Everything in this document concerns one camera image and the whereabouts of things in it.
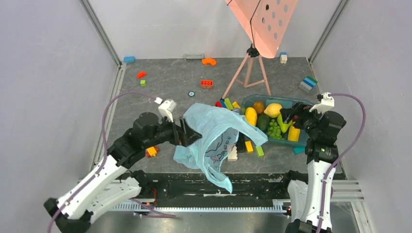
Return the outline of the light blue plastic bag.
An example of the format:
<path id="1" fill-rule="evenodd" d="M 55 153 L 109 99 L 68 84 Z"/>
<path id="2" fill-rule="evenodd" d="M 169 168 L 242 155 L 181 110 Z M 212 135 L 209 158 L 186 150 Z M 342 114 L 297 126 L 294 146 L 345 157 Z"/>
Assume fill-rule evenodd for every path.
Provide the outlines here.
<path id="1" fill-rule="evenodd" d="M 200 169 L 210 182 L 232 193 L 230 179 L 221 172 L 223 161 L 241 133 L 257 146 L 267 142 L 267 135 L 250 125 L 245 116 L 226 108 L 195 103 L 183 116 L 202 137 L 188 147 L 177 146 L 173 159 L 190 169 Z"/>

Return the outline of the yellow fake lemon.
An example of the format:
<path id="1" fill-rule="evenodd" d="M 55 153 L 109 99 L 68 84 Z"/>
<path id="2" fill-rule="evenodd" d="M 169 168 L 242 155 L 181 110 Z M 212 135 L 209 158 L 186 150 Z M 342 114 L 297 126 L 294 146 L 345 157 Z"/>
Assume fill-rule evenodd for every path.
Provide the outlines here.
<path id="1" fill-rule="evenodd" d="M 280 115 L 280 110 L 282 109 L 282 105 L 279 103 L 271 103 L 266 106 L 264 110 L 264 114 L 269 116 L 270 118 L 277 118 Z"/>

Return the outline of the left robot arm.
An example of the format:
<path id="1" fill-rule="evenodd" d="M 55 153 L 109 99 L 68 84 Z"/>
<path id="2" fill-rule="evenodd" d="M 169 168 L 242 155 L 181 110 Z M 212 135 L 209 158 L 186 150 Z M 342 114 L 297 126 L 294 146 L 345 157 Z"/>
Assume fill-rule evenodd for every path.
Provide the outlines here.
<path id="1" fill-rule="evenodd" d="M 184 117 L 179 120 L 180 125 L 176 125 L 167 117 L 160 120 L 151 112 L 141 114 L 81 182 L 64 196 L 50 198 L 44 203 L 52 217 L 51 223 L 63 233 L 85 233 L 100 216 L 118 204 L 137 196 L 150 196 L 153 185 L 142 170 L 132 172 L 109 190 L 105 188 L 143 159 L 150 147 L 165 142 L 187 147 L 202 138 Z"/>

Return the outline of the green fake fruit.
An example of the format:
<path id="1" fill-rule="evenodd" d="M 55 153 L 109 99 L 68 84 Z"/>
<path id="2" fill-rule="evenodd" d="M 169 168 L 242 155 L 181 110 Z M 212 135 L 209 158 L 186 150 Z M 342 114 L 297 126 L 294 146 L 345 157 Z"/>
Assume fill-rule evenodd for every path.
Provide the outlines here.
<path id="1" fill-rule="evenodd" d="M 282 133 L 286 133 L 288 131 L 289 127 L 293 124 L 292 120 L 289 121 L 289 123 L 284 123 L 281 114 L 278 115 L 276 120 L 277 120 L 278 126 L 279 126 Z"/>

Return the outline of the yellow fake fruit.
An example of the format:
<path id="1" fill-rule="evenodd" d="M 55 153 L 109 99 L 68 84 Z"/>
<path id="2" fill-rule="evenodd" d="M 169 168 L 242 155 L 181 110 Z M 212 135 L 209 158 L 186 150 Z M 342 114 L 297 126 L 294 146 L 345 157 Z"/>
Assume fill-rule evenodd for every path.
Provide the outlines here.
<path id="1" fill-rule="evenodd" d="M 247 122 L 252 125 L 252 126 L 256 126 L 257 124 L 257 118 L 258 118 L 258 114 L 256 112 L 256 110 L 253 107 L 248 107 L 245 110 L 245 118 L 247 120 Z"/>

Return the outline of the yellow fake banana piece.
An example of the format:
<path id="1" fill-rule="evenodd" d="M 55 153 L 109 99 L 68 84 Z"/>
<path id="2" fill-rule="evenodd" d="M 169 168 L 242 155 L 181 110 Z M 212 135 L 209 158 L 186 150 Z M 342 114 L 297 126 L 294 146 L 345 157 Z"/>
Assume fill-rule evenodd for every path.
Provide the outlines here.
<path id="1" fill-rule="evenodd" d="M 288 141 L 298 142 L 300 137 L 301 130 L 296 128 L 294 125 L 291 125 L 288 130 Z"/>

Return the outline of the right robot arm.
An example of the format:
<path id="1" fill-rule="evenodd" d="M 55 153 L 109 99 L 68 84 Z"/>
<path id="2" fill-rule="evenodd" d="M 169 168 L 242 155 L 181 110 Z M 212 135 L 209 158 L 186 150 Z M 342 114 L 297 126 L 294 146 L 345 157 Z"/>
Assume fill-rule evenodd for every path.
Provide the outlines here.
<path id="1" fill-rule="evenodd" d="M 290 171 L 280 186 L 282 195 L 290 198 L 292 205 L 292 220 L 285 231 L 330 233 L 332 181 L 339 157 L 336 140 L 346 120 L 337 112 L 321 113 L 303 103 L 280 112 L 285 123 L 294 119 L 292 125 L 309 136 L 305 146 L 308 173 Z"/>

